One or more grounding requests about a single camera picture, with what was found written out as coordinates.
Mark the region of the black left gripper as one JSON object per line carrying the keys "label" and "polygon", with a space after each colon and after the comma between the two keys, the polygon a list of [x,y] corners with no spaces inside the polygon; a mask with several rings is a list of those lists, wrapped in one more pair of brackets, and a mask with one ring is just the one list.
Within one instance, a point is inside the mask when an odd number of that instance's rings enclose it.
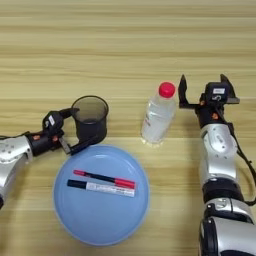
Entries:
{"label": "black left gripper", "polygon": [[[60,110],[59,113],[64,119],[66,119],[71,116],[75,116],[78,111],[79,108],[66,108]],[[90,145],[95,144],[98,140],[97,136],[93,136],[70,147],[64,140],[63,136],[64,131],[62,129],[53,133],[50,133],[47,130],[42,130],[37,133],[26,134],[26,138],[28,139],[34,157],[59,148],[62,148],[66,154],[74,155],[86,149]]]}

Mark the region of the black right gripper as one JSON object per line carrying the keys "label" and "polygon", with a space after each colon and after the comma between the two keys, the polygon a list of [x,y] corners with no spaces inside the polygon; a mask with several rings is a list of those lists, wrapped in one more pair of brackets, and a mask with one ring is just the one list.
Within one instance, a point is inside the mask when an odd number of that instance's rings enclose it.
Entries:
{"label": "black right gripper", "polygon": [[185,75],[181,76],[178,96],[179,96],[179,107],[184,109],[195,109],[197,115],[199,126],[203,128],[209,124],[226,124],[224,119],[224,105],[225,104],[239,104],[240,99],[236,96],[235,90],[227,76],[220,74],[221,82],[228,85],[228,98],[225,102],[219,101],[208,101],[205,93],[201,94],[199,105],[190,104],[186,98],[187,82]]}

